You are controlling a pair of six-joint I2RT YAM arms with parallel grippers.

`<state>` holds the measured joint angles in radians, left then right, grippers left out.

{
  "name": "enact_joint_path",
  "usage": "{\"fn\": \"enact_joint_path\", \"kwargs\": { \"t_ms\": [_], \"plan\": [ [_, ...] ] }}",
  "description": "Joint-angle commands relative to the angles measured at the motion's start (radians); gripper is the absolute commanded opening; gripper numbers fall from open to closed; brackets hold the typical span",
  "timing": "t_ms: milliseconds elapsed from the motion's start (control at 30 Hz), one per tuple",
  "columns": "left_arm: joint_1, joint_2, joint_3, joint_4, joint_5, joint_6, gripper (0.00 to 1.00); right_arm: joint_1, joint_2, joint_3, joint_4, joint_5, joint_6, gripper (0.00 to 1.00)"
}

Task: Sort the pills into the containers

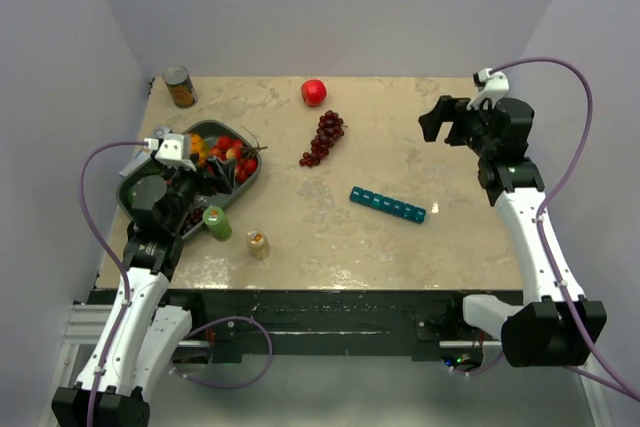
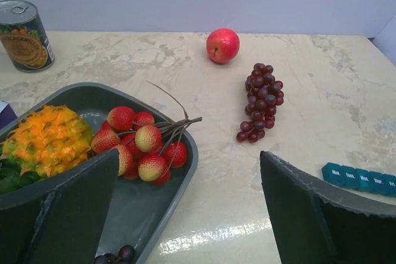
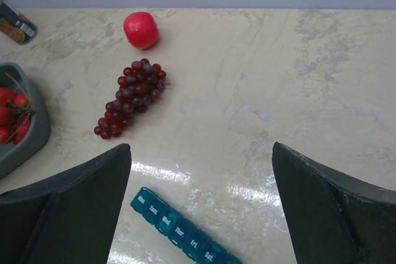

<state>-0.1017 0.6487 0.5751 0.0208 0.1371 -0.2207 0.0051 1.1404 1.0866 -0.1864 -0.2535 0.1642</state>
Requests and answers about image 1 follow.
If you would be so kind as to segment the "clear pill bottle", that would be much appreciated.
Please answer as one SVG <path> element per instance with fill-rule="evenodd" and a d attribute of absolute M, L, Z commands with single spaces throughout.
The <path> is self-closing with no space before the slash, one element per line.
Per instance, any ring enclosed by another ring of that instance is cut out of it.
<path fill-rule="evenodd" d="M 247 247 L 252 257 L 264 260 L 270 255 L 270 244 L 266 235 L 259 229 L 247 233 Z"/>

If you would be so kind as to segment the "teal weekly pill organizer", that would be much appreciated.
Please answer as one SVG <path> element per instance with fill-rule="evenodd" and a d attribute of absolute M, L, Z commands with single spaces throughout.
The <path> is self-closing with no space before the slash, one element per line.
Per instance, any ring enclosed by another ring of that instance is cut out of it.
<path fill-rule="evenodd" d="M 349 200 L 361 206 L 374 209 L 397 218 L 422 224 L 426 219 L 426 210 L 412 204 L 375 193 L 370 190 L 354 186 L 349 194 Z"/>

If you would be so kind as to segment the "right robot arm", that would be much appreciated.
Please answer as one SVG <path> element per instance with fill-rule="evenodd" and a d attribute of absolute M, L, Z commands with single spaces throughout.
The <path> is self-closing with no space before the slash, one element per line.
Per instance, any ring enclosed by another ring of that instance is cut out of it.
<path fill-rule="evenodd" d="M 469 339 L 479 329 L 500 340 L 513 367 L 577 367 L 590 355 L 588 344 L 602 332 L 607 314 L 589 300 L 566 263 L 548 214 L 545 186 L 526 155 L 534 111 L 504 98 L 490 110 L 471 110 L 468 99 L 442 96 L 419 124 L 428 142 L 444 123 L 445 142 L 466 146 L 478 157 L 478 180 L 503 221 L 522 279 L 523 302 L 512 306 L 494 295 L 472 294 L 445 316 L 448 333 Z"/>

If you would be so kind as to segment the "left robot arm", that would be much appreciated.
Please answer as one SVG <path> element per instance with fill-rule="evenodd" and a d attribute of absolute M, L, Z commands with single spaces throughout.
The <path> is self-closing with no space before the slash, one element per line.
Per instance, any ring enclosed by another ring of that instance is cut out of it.
<path fill-rule="evenodd" d="M 179 228 L 203 182 L 182 170 L 170 183 L 148 176 L 139 186 L 123 253 L 105 249 L 120 282 L 104 327 L 76 380 L 53 395 L 61 426 L 148 425 L 153 388 L 179 342 L 207 327 L 201 295 L 169 291 L 184 247 Z"/>

